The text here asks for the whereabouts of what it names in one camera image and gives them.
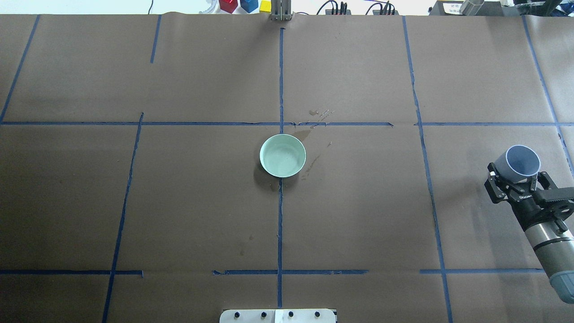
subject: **green bowl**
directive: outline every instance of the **green bowl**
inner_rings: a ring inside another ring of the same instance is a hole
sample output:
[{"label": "green bowl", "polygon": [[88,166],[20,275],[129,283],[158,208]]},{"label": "green bowl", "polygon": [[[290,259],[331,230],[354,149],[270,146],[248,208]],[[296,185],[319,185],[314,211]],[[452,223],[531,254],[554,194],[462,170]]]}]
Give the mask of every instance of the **green bowl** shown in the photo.
[{"label": "green bowl", "polygon": [[305,165],[307,153],[299,139],[290,134],[276,134],[267,139],[259,152],[261,166],[275,177],[286,178]]}]

